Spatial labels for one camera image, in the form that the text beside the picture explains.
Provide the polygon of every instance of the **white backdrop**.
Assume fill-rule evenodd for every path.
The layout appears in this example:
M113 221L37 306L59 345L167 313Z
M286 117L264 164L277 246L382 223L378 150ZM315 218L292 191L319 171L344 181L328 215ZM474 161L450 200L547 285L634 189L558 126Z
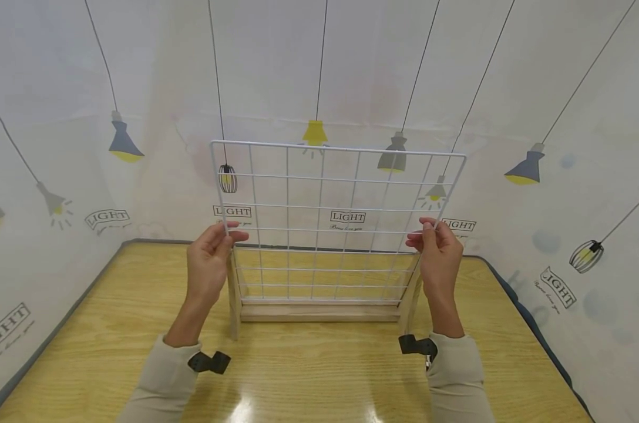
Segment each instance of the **white backdrop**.
M12 138L0 123L0 390L121 241L191 240L217 219L209 140L301 143L316 112L329 145L385 148L421 64L407 150L452 150L472 104L454 148L469 160L446 214L475 223L457 231L466 253L515 289L597 422L639 422L639 207L604 240L594 267L569 264L639 203L639 0L511 4L441 0L421 64L435 1L329 0L325 21L321 0L213 0L212 39L206 1L89 0L116 107L142 153L125 162L109 151L115 104L85 3L0 0L0 117ZM540 182L507 181L630 5L547 137ZM247 170L245 160L229 150L236 170ZM341 160L325 171L340 174ZM387 178L376 162L364 175ZM319 164L293 157L298 171ZM444 164L433 162L431 182ZM62 214L45 206L28 168L63 197L52 199ZM408 165L396 177L418 171ZM250 181L238 182L226 199L250 200ZM365 202L374 196L362 192ZM22 303L30 316L8 322L8 313L26 314Z

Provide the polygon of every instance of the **black wrist strap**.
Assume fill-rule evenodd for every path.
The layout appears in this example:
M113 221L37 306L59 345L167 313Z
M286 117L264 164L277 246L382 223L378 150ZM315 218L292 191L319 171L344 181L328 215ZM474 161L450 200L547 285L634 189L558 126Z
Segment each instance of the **black wrist strap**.
M399 348L403 354L428 355L430 362L437 356L437 346L430 338L416 340L414 335L402 335L399 338Z
M189 368L197 373L203 371L213 371L217 374L223 374L226 372L226 368L230 363L230 357L223 354L221 351L214 352L213 357L209 357L202 351L198 352L194 356L190 357Z

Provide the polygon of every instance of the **sleeve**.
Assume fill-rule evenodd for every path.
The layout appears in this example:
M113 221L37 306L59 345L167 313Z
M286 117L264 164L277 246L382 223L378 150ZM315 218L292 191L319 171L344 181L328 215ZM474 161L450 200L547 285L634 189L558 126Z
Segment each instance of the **sleeve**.
M164 335L155 341L139 384L120 413L118 423L178 423L195 388L197 373L187 362L202 344L173 348L164 343Z
M427 370L432 415L437 423L493 423L484 392L484 370L475 340L431 333L437 356Z

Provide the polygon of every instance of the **white wire grid panel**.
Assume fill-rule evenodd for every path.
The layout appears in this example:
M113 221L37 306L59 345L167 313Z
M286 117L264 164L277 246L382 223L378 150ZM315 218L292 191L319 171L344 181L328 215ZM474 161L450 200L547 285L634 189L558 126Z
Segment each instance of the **white wire grid panel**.
M244 303L398 304L413 270L406 234L419 217L441 219L466 161L283 143L210 148L217 186L236 187L218 191L214 214L250 235L234 253Z

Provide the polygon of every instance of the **wooden frame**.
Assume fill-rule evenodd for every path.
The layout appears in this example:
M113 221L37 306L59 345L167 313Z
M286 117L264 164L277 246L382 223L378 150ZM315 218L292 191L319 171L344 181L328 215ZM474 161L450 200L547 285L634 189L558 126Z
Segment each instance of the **wooden frame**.
M241 290L245 289L244 277L239 271L235 254L227 262L228 298L230 300L230 337L240 336L243 321L389 321L399 323L399 333L411 331L418 294L421 292L421 255L412 255L407 273L401 278L406 286L399 304L314 300L311 303L298 300L243 303Z

